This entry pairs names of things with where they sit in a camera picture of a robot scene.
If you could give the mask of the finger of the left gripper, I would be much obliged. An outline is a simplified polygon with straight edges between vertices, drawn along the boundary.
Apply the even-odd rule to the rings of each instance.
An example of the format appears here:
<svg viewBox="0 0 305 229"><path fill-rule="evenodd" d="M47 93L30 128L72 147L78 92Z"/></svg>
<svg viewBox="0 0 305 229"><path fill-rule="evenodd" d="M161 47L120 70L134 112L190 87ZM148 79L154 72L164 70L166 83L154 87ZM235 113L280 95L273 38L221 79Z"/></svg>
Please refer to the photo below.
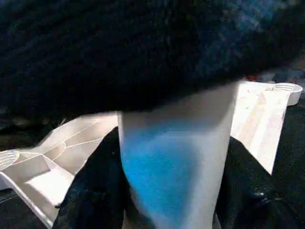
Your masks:
<svg viewBox="0 0 305 229"><path fill-rule="evenodd" d="M304 49L302 0L3 0L0 112L148 110Z"/></svg>

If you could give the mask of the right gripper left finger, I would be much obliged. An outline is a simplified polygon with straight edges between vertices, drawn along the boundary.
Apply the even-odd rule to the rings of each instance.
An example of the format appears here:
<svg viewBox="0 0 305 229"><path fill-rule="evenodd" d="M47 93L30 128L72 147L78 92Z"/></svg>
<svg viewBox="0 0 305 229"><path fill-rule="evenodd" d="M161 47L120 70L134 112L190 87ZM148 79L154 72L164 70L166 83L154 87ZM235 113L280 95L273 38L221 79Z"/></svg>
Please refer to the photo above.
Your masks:
<svg viewBox="0 0 305 229"><path fill-rule="evenodd" d="M57 207L55 229L146 229L148 219L132 202L115 127L75 175Z"/></svg>

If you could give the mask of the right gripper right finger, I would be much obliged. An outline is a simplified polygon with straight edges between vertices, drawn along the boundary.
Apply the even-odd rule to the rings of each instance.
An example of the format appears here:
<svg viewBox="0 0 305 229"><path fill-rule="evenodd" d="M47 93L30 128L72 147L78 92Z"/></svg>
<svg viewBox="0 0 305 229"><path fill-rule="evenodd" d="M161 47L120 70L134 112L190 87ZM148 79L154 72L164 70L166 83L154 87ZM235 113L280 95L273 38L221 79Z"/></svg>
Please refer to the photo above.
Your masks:
<svg viewBox="0 0 305 229"><path fill-rule="evenodd" d="M305 218L276 190L272 176L231 137L215 210L223 229L303 229Z"/></svg>

